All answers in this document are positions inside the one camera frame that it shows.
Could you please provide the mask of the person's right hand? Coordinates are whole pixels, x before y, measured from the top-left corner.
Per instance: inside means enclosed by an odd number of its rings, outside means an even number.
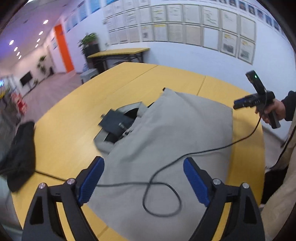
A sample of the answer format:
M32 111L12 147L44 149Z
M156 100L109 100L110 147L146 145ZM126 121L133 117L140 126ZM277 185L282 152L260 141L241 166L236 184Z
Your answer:
M277 119L279 121L283 120L286 117L286 111L285 111L285 105L283 104L283 102L274 99L273 103L270 104L265 110L264 110L264 114L261 114L259 112L259 109L256 108L255 113L259 114L259 116L263 119L263 121L267 124L270 124L270 120L268 118L268 114L272 111L275 111Z

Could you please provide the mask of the right forearm black sleeve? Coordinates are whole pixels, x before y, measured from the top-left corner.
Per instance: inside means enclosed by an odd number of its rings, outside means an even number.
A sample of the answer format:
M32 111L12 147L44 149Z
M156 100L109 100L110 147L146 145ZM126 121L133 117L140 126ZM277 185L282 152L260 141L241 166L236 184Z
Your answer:
M290 91L281 102L285 106L285 120L292 121L295 114L296 92Z

